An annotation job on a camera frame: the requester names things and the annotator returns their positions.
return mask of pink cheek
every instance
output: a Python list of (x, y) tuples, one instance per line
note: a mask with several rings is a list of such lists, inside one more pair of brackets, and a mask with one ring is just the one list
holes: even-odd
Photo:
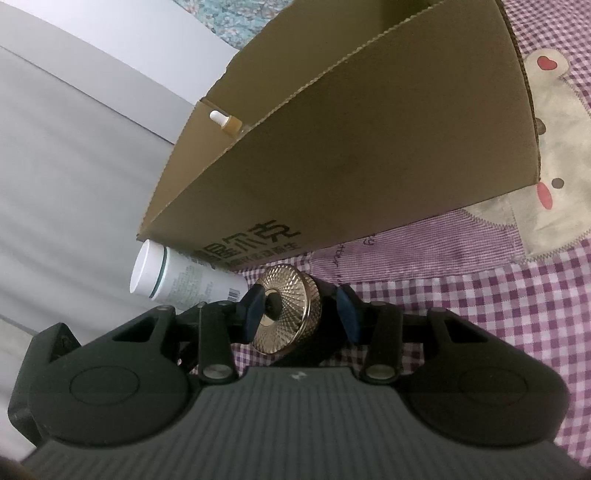
[(543, 183), (539, 182), (536, 186), (538, 192), (538, 198), (542, 207), (546, 210), (550, 210), (552, 208), (552, 194), (550, 193), (548, 187)]

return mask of barcode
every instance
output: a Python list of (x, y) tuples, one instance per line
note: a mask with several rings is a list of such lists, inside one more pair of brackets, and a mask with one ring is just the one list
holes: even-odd
[(230, 288), (230, 292), (228, 292), (228, 300), (230, 301), (238, 301), (240, 299), (240, 290), (234, 290)]

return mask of white bottle cap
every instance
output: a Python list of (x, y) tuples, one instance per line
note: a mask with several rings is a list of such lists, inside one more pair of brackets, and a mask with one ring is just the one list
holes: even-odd
[(164, 247), (151, 240), (146, 240), (135, 259), (131, 273), (129, 292), (151, 297), (154, 287), (163, 269)]
[(224, 115), (221, 112), (218, 112), (217, 110), (212, 110), (212, 113), (209, 114), (209, 118), (216, 122), (222, 128), (225, 127), (228, 123), (228, 120), (230, 120), (230, 117)]

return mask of red heart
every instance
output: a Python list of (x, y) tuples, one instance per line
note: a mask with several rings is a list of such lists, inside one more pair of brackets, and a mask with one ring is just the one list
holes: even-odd
[(555, 70), (558, 64), (554, 60), (550, 60), (546, 55), (538, 57), (538, 67), (542, 70)]

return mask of silver bolt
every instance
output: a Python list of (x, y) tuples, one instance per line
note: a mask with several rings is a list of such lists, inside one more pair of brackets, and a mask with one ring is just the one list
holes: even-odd
[(374, 380), (388, 380), (396, 375), (396, 370), (389, 365), (375, 364), (368, 367), (365, 375)]
[(232, 369), (224, 364), (211, 364), (203, 369), (203, 375), (212, 380), (223, 380), (232, 375)]

